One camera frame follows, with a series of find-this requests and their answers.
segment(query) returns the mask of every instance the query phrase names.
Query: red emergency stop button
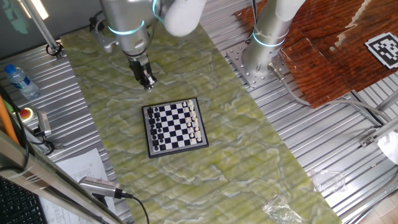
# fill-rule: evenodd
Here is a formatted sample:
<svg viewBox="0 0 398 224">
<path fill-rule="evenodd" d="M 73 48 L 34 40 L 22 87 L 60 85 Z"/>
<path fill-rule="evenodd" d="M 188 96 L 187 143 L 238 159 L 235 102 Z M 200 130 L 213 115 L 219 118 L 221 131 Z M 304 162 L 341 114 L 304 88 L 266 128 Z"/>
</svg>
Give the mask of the red emergency stop button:
<svg viewBox="0 0 398 224">
<path fill-rule="evenodd" d="M 30 116 L 30 111 L 26 110 L 26 109 L 22 109 L 19 112 L 19 115 L 21 116 L 22 119 L 26 119 L 26 118 L 28 118 Z"/>
</svg>

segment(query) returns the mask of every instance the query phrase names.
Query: blue led ring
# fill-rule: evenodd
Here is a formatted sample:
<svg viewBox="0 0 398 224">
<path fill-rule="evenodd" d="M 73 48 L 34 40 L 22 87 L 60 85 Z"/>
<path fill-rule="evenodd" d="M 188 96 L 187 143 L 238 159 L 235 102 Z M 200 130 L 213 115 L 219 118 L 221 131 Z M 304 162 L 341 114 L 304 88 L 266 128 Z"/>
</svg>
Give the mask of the blue led ring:
<svg viewBox="0 0 398 224">
<path fill-rule="evenodd" d="M 265 43 L 261 42 L 259 39 L 257 39 L 257 37 L 256 37 L 255 34 L 253 34 L 253 37 L 254 37 L 254 40 L 256 40 L 259 44 L 261 44 L 261 45 L 263 45 L 263 46 L 266 46 L 266 47 L 277 47 L 277 46 L 283 44 L 283 42 L 285 41 L 285 39 L 284 39 L 284 40 L 283 40 L 281 43 L 279 43 L 279 44 L 265 44 Z"/>
<path fill-rule="evenodd" d="M 144 25 L 145 25 L 145 22 L 142 21 L 141 26 L 139 26 L 137 29 L 130 30 L 130 31 L 116 31 L 116 30 L 112 30 L 112 28 L 110 28 L 110 26 L 108 26 L 108 28 L 109 28 L 110 31 L 112 31 L 112 33 L 117 34 L 117 35 L 130 35 L 130 34 L 133 34 L 133 33 L 137 32 Z"/>
</svg>

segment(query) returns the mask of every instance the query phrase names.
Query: water bottle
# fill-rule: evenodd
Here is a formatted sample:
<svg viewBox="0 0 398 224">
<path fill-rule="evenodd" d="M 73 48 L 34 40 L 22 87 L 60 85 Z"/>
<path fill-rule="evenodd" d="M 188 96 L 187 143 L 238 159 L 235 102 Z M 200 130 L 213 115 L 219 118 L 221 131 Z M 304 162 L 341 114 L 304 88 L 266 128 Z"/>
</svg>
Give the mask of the water bottle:
<svg viewBox="0 0 398 224">
<path fill-rule="evenodd" d="M 33 83 L 26 72 L 13 65 L 7 65 L 4 69 L 7 72 L 8 80 L 26 97 L 28 100 L 34 100 L 40 96 L 39 88 Z"/>
</svg>

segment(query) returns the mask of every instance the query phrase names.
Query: wooden board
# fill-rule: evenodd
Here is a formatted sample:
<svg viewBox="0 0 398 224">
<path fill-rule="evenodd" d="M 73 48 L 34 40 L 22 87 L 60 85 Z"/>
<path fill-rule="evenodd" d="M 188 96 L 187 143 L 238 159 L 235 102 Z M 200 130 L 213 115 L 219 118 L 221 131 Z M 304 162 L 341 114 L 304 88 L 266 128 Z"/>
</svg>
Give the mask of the wooden board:
<svg viewBox="0 0 398 224">
<path fill-rule="evenodd" d="M 258 11 L 266 0 L 258 3 Z M 251 7 L 236 13 L 253 26 Z M 396 0 L 307 0 L 294 18 L 282 53 L 307 101 L 316 108 L 378 82 L 388 69 L 365 43 L 382 33 L 398 36 Z"/>
</svg>

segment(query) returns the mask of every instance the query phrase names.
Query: green marble mat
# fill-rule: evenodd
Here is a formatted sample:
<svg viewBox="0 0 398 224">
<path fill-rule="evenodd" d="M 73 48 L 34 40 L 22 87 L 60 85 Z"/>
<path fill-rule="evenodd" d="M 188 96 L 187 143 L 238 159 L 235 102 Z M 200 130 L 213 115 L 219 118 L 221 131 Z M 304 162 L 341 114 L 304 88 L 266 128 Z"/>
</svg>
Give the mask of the green marble mat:
<svg viewBox="0 0 398 224">
<path fill-rule="evenodd" d="M 307 223 L 341 223 L 202 27 L 176 39 L 161 24 L 148 49 L 158 82 L 135 81 L 118 49 L 88 29 L 62 37 L 119 182 L 151 223 L 277 223 L 262 206 L 283 195 Z M 210 146 L 149 159 L 141 106 L 197 97 Z M 138 203 L 127 201 L 136 223 Z"/>
</svg>

